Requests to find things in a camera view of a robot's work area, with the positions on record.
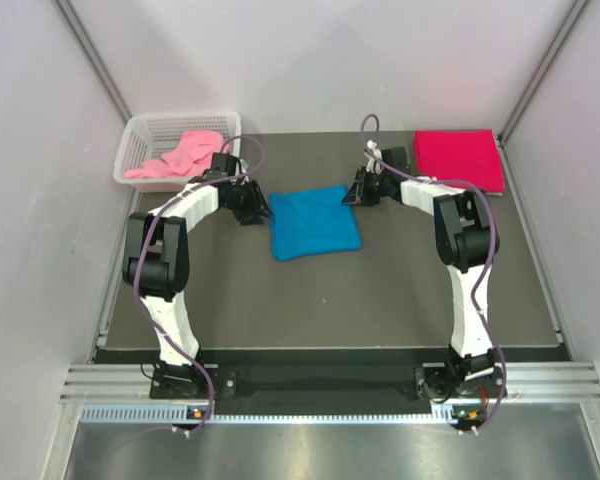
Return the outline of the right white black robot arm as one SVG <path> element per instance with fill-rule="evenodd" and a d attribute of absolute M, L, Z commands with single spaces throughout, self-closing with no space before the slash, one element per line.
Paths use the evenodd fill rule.
<path fill-rule="evenodd" d="M 442 403 L 467 396 L 495 373 L 497 347 L 488 329 L 488 283 L 499 248 L 493 212 L 483 193 L 466 181 L 412 173 L 406 149 L 366 142 L 367 164 L 358 168 L 342 203 L 375 206 L 384 198 L 433 218 L 435 247 L 451 280 L 453 330 L 442 373 L 423 380 L 421 392 Z"/>

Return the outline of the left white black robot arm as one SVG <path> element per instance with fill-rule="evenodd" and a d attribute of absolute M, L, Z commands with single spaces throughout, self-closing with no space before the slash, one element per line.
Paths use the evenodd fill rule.
<path fill-rule="evenodd" d="M 184 290 L 190 275 L 189 233 L 220 209 L 242 226 L 262 225 L 273 214 L 246 161 L 229 153 L 212 155 L 211 167 L 166 203 L 130 215 L 122 279 L 150 321 L 159 342 L 150 397 L 189 399 L 210 391 L 190 326 Z"/>

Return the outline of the blue t shirt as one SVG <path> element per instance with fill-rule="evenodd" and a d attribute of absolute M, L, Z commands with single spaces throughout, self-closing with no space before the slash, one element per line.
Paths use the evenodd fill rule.
<path fill-rule="evenodd" d="M 301 257 L 357 251 L 361 238 L 355 216 L 342 200 L 345 185 L 269 196 L 273 257 L 290 261 Z"/>

